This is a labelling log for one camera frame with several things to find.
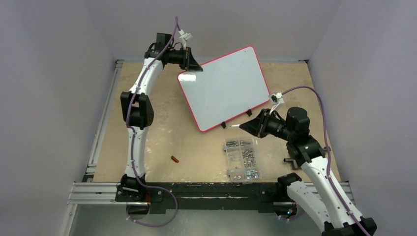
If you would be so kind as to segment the pink framed whiteboard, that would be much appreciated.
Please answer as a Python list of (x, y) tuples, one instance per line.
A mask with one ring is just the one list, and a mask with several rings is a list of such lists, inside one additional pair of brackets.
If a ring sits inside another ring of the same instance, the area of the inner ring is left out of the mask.
[(201, 132), (268, 102), (269, 88), (253, 46), (227, 53), (184, 71), (178, 82)]

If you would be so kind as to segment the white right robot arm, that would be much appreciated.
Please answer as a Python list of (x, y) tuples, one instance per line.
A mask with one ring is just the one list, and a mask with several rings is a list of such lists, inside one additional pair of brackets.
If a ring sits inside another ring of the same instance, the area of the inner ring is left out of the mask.
[(276, 193), (282, 200), (295, 201), (316, 223), (323, 236), (372, 236), (377, 230), (373, 218), (366, 218), (333, 177), (330, 159), (319, 142), (309, 134), (307, 111), (291, 107), (285, 119), (263, 109), (238, 127), (257, 138), (273, 135), (286, 141), (289, 156), (312, 181), (318, 194), (309, 193), (295, 174), (277, 180)]

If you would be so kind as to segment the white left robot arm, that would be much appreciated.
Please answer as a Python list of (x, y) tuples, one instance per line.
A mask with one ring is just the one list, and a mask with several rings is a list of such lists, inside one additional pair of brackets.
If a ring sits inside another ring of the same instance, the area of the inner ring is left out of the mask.
[(154, 120), (154, 110), (149, 93), (154, 82), (167, 64), (177, 64), (185, 71), (202, 71), (187, 42), (192, 35), (179, 31), (179, 44), (175, 49), (172, 34), (158, 33), (144, 55), (143, 68), (129, 91), (120, 94), (122, 117), (128, 130), (128, 161), (124, 175), (117, 185), (117, 202), (138, 202), (149, 198), (160, 187), (147, 186), (145, 182), (145, 145), (149, 127)]

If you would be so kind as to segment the clear screw organizer box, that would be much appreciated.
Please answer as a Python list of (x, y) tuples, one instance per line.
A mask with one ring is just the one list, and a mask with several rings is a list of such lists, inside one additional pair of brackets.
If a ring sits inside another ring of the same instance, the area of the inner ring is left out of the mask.
[(228, 162), (227, 176), (231, 182), (246, 184), (261, 179), (257, 142), (253, 138), (226, 139), (223, 150)]

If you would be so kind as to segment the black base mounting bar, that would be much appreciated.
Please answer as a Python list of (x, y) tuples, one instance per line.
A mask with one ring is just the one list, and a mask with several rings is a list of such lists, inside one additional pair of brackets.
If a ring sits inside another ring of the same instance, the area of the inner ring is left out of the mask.
[(294, 215), (296, 202), (287, 193), (291, 183), (301, 181), (295, 173), (279, 177), (276, 182), (146, 182), (160, 187), (145, 201), (128, 205), (148, 204), (151, 214), (165, 214), (168, 209), (187, 210), (255, 210), (258, 213)]

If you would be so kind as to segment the black metal bracket tool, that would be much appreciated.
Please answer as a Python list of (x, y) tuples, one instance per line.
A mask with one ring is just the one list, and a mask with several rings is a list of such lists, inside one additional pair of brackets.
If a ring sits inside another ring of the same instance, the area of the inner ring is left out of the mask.
[(294, 146), (287, 144), (289, 157), (283, 159), (284, 162), (291, 162), (294, 170), (301, 169), (304, 163), (311, 163), (314, 158), (325, 157), (329, 147), (318, 146)]

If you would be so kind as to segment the aluminium table frame rail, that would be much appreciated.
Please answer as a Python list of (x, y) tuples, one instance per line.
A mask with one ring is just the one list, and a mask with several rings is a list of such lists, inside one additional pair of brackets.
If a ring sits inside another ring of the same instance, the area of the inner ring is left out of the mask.
[(81, 182), (74, 182), (67, 201), (60, 236), (127, 236), (137, 235), (144, 226), (127, 219), (125, 202), (116, 202), (116, 182), (95, 181), (100, 173), (97, 164), (102, 153), (115, 97), (122, 78), (128, 72), (139, 74), (141, 62), (117, 60), (111, 86), (89, 155), (87, 170)]

